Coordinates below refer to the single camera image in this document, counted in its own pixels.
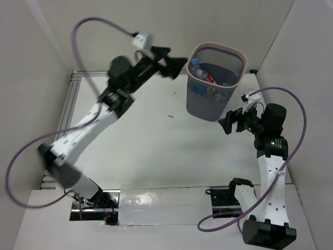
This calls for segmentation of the clear bottle green label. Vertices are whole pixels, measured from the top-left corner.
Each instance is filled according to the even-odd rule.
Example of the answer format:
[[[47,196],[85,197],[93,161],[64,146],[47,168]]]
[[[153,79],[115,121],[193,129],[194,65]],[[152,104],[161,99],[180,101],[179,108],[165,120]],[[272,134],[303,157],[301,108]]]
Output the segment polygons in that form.
[[[213,94],[213,100],[216,102],[224,102],[226,99],[227,99],[226,93],[214,92]]]

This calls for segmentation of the crushed bottle blue label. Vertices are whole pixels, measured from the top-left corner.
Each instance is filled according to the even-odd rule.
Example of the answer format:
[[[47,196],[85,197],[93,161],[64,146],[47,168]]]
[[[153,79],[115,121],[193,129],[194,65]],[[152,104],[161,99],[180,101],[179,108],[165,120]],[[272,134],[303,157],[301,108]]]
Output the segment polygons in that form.
[[[201,66],[197,58],[193,58],[190,60],[189,70],[194,77],[204,80],[204,71],[201,69]]]

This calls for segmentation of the red label water bottle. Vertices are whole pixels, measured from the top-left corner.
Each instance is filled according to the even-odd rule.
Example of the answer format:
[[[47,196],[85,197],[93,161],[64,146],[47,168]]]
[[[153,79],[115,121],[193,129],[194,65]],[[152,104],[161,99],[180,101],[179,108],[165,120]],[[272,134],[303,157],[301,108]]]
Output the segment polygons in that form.
[[[216,84],[216,82],[213,80],[213,78],[210,75],[207,75],[205,81],[211,84]]]

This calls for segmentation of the small orange juice bottle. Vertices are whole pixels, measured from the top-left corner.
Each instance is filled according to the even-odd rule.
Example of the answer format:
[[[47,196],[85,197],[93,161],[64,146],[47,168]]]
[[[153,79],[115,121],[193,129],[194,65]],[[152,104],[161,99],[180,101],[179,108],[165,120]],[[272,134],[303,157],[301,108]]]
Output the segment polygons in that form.
[[[215,96],[215,89],[207,88],[207,91],[205,93],[205,97],[214,98],[214,96]]]

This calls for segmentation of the blue label water bottle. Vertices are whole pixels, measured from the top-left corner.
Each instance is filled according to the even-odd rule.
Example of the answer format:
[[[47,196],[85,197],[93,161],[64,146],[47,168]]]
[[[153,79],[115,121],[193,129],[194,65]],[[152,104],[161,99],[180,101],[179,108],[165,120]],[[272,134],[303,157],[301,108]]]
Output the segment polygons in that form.
[[[221,86],[229,87],[229,86],[233,86],[233,83],[232,82],[223,82],[223,83],[221,83]]]

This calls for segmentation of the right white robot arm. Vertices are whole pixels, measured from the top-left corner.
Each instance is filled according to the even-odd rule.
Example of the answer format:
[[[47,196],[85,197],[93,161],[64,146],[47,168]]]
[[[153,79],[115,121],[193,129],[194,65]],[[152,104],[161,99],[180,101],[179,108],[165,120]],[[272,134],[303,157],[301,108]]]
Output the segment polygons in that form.
[[[249,180],[234,178],[227,191],[232,204],[240,204],[243,212],[254,209],[245,215],[242,225],[242,238],[245,244],[268,249],[284,249],[296,240],[297,231],[290,227],[285,202],[285,168],[282,165],[288,158],[288,142],[282,137],[286,118],[285,107],[268,104],[258,117],[257,109],[251,107],[227,112],[219,120],[226,134],[236,123],[237,132],[244,130],[254,135],[254,147],[260,167],[261,194],[256,197]]]

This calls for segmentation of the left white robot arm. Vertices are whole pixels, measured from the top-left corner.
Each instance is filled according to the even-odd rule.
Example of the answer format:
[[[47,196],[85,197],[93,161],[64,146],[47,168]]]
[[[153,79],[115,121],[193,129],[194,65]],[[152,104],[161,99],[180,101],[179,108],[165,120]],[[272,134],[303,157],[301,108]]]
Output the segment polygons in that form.
[[[126,56],[111,61],[107,72],[108,86],[98,102],[76,125],[76,130],[66,133],[52,145],[41,144],[37,150],[44,160],[47,172],[65,189],[74,192],[78,202],[85,201],[96,208],[109,195],[92,179],[79,170],[75,163],[83,151],[106,128],[114,124],[134,103],[132,95],[154,74],[176,79],[188,59],[169,57],[167,47],[153,46],[135,65]]]

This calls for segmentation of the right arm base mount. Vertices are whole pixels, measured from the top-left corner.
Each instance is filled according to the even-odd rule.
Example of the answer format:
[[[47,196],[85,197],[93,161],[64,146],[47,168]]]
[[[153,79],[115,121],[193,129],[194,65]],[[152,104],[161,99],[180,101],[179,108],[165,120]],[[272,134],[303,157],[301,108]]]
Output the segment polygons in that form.
[[[228,186],[214,186],[205,190],[210,196],[213,218],[235,218],[248,210],[247,206],[242,206],[235,197],[237,185],[245,184],[245,187],[254,187],[251,182],[231,181]]]

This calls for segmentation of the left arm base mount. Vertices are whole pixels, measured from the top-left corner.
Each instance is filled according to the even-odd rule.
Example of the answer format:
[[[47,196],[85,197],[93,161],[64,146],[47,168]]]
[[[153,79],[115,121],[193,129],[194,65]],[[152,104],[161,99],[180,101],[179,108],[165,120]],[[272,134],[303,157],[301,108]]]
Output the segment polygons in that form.
[[[100,221],[108,226],[119,224],[120,190],[104,190],[102,200],[94,205],[79,195],[70,195],[72,205],[70,221]]]

